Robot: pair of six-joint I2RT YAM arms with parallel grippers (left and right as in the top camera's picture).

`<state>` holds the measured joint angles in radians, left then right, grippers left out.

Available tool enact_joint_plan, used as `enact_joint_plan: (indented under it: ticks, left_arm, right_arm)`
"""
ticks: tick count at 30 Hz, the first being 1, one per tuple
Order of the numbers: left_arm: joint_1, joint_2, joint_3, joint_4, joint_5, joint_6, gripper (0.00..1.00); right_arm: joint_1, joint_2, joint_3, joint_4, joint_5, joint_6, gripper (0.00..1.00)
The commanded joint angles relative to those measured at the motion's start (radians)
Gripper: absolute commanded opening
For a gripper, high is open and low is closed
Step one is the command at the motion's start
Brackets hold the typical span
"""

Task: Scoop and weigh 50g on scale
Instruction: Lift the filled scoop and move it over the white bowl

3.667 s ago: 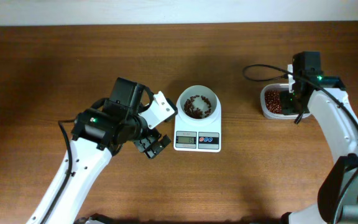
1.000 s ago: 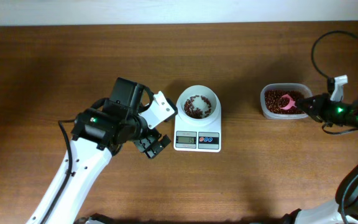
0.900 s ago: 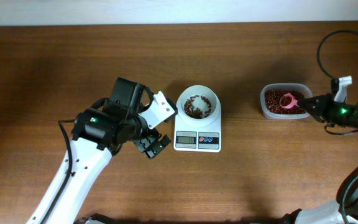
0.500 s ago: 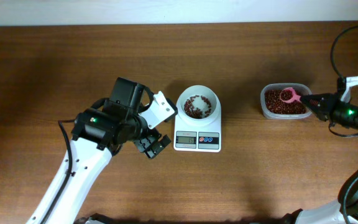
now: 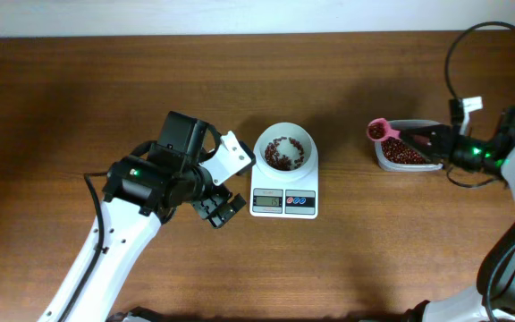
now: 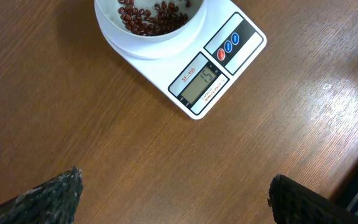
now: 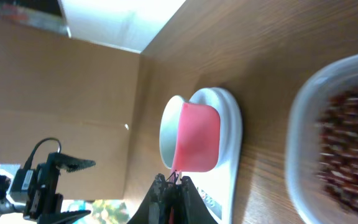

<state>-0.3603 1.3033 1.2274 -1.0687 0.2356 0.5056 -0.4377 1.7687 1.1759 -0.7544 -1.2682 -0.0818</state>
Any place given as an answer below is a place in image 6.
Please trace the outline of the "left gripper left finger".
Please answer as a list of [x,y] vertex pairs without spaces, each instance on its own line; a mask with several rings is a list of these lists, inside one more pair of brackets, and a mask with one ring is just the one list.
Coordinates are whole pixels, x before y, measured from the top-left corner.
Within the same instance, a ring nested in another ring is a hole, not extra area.
[[82,191],[82,171],[73,167],[0,204],[0,224],[73,223]]

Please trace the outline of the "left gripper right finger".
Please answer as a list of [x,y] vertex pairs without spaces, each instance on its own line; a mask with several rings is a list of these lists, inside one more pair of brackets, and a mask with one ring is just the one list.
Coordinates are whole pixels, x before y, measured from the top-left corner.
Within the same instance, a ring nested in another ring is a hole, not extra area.
[[272,179],[268,195],[277,224],[358,224],[354,214],[281,174]]

